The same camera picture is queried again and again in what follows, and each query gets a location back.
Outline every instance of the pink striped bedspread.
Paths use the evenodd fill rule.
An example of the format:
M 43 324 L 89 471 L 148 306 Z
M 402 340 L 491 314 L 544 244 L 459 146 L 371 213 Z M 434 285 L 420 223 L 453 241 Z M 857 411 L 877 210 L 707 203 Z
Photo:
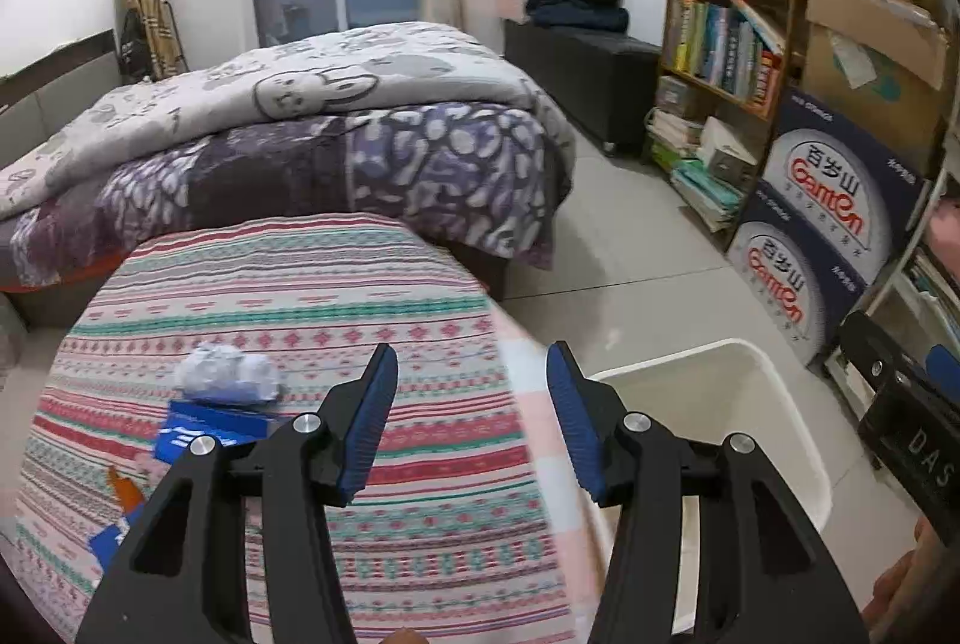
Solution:
M 155 483 L 152 439 L 195 344 L 264 351 L 278 416 L 312 410 L 378 342 L 400 358 L 370 482 L 328 520 L 361 641 L 586 641 L 602 583 L 544 349 L 444 252 L 364 215 L 260 219 L 138 248 L 61 344 L 24 453 L 8 562 L 71 641 L 101 576 L 86 539 L 120 510 L 107 466 Z M 248 597 L 270 640 L 256 507 Z

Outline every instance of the white plastic bin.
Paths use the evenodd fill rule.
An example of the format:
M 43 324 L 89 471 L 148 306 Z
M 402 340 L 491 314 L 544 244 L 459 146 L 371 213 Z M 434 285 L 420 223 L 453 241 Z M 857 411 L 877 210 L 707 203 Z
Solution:
M 753 344 L 726 339 L 705 347 L 603 371 L 630 411 L 650 414 L 675 436 L 721 443 L 730 433 L 753 436 L 786 479 L 818 531 L 832 494 L 820 453 L 770 358 Z M 610 561 L 615 510 L 589 503 L 604 559 Z M 696 499 L 683 500 L 683 546 L 674 631 L 693 625 L 697 607 L 700 526 Z

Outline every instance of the blue box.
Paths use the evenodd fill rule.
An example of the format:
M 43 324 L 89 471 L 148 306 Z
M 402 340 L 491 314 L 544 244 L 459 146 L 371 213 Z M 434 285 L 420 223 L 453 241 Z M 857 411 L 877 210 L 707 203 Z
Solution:
M 925 188 L 874 136 L 795 89 L 784 92 L 762 179 L 867 284 L 904 246 Z
M 765 181 L 747 200 L 727 259 L 805 365 L 833 338 L 867 286 Z
M 214 436 L 223 446 L 259 441 L 269 435 L 271 422 L 267 414 L 213 409 L 173 400 L 167 420 L 157 433 L 154 456 L 173 465 L 198 436 Z
M 101 532 L 93 535 L 88 540 L 90 546 L 90 552 L 93 553 L 97 562 L 99 562 L 100 567 L 107 570 L 110 561 L 113 560 L 113 556 L 117 554 L 117 550 L 120 549 L 120 544 L 123 542 L 124 537 L 130 532 L 131 525 L 136 522 L 136 519 L 143 513 L 143 504 L 138 505 L 131 513 L 127 516 L 120 517 L 119 522 L 115 525 L 107 525 Z

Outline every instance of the white paper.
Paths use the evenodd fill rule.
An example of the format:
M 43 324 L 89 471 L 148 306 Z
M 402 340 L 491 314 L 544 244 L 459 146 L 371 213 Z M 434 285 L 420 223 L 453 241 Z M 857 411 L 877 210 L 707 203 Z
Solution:
M 830 46 L 833 47 L 833 55 L 840 62 L 840 67 L 851 89 L 859 89 L 877 80 L 874 63 L 870 60 L 869 53 L 859 43 L 831 30 Z

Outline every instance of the purple patterned blanket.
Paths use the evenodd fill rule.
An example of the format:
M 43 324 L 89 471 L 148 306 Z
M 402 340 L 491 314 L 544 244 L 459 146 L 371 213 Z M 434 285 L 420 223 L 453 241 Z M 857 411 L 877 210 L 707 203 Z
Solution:
M 443 103 L 245 125 L 80 181 L 0 222 L 0 291 L 116 267 L 170 232 L 360 211 L 437 240 L 548 267 L 570 189 L 536 117 Z

